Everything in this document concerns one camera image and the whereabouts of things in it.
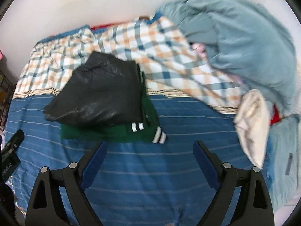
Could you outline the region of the cream white garment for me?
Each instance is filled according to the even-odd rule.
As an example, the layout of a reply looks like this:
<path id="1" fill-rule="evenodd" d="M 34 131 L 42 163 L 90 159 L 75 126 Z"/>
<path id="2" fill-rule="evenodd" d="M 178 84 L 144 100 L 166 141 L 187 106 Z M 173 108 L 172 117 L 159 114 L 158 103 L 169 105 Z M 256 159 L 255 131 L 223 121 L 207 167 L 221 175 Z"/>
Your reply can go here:
<path id="1" fill-rule="evenodd" d="M 268 133 L 270 112 L 265 98 L 258 89 L 252 89 L 241 99 L 234 118 L 240 146 L 253 166 L 263 168 Z"/>

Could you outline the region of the light blue garment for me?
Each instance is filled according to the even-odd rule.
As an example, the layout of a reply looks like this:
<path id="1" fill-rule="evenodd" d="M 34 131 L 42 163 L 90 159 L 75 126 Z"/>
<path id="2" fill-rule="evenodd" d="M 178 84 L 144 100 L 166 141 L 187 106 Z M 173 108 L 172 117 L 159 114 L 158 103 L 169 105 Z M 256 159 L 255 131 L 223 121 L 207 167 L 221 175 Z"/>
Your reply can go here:
<path id="1" fill-rule="evenodd" d="M 293 114 L 269 130 L 264 171 L 274 211 L 292 199 L 298 188 L 298 126 L 299 116 Z"/>

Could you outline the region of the green varsity jacket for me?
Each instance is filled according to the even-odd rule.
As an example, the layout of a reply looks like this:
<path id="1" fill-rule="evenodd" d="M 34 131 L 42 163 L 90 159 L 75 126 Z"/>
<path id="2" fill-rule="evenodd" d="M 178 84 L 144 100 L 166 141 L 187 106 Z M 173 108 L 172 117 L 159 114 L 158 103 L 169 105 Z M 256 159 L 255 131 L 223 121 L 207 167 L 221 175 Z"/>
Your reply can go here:
<path id="1" fill-rule="evenodd" d="M 71 125 L 60 125 L 62 140 L 84 140 L 128 143 L 165 143 L 167 136 L 160 127 L 159 118 L 155 107 L 146 94 L 145 75 L 137 66 L 141 86 L 141 123 L 125 123 L 101 127 L 99 130 L 90 131 Z"/>

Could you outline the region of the black leather jacket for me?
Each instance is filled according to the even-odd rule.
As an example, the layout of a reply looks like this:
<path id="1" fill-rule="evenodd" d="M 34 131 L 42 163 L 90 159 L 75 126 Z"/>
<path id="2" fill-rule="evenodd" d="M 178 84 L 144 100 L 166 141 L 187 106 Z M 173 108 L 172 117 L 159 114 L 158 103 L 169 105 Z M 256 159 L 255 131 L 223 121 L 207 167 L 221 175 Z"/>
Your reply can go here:
<path id="1" fill-rule="evenodd" d="M 85 64 L 73 71 L 43 113 L 48 121 L 70 125 L 140 122 L 138 65 L 111 54 L 93 52 Z"/>

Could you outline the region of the blue striped bed sheet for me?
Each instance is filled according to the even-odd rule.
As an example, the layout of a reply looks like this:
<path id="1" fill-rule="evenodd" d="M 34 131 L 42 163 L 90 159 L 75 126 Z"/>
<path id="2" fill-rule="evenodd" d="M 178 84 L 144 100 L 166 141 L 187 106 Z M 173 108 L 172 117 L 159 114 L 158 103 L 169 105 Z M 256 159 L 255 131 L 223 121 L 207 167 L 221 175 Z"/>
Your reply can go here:
<path id="1" fill-rule="evenodd" d="M 54 94 L 13 98 L 6 136 L 18 129 L 25 139 L 17 150 L 20 164 L 8 180 L 25 212 L 42 166 L 64 168 L 95 146 L 93 141 L 62 140 L 60 125 L 44 118 Z M 193 153 L 201 140 L 224 162 L 250 169 L 234 129 L 234 116 L 221 114 L 190 97 L 151 95 L 164 144 L 110 143 L 107 156 L 86 195 L 104 225 L 195 225 L 215 191 Z"/>

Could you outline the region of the grey-blue blanket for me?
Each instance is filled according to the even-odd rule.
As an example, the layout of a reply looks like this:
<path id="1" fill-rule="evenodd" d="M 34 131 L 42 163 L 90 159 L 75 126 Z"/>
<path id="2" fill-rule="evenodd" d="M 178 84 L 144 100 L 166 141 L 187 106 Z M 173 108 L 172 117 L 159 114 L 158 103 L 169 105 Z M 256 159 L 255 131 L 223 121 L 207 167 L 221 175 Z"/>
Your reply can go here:
<path id="1" fill-rule="evenodd" d="M 247 0 L 176 0 L 158 11 L 190 42 L 204 44 L 214 68 L 239 76 L 280 111 L 291 109 L 295 47 L 287 29 L 263 6 Z"/>

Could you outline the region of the red cloth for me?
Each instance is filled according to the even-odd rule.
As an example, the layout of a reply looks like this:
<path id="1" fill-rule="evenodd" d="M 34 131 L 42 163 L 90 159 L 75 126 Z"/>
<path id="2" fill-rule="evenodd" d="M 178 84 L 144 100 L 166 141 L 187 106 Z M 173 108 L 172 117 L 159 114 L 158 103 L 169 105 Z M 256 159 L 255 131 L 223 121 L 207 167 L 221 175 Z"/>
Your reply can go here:
<path id="1" fill-rule="evenodd" d="M 273 106 L 273 115 L 270 120 L 270 125 L 276 124 L 281 120 L 281 115 L 276 107 L 276 105 Z"/>

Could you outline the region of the plaid checked quilt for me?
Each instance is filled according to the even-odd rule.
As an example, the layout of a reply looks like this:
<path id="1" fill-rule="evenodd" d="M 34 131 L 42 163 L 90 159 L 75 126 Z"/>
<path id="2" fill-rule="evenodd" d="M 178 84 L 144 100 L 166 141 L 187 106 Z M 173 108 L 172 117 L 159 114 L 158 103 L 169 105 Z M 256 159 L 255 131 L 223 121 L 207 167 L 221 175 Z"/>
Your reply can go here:
<path id="1" fill-rule="evenodd" d="M 83 26 L 41 40 L 32 49 L 13 97 L 58 94 L 92 52 L 138 63 L 150 95 L 190 96 L 223 114 L 235 114 L 244 95 L 242 86 L 213 68 L 206 54 L 196 52 L 171 21 L 155 15 L 152 20 L 134 19 L 99 30 Z"/>

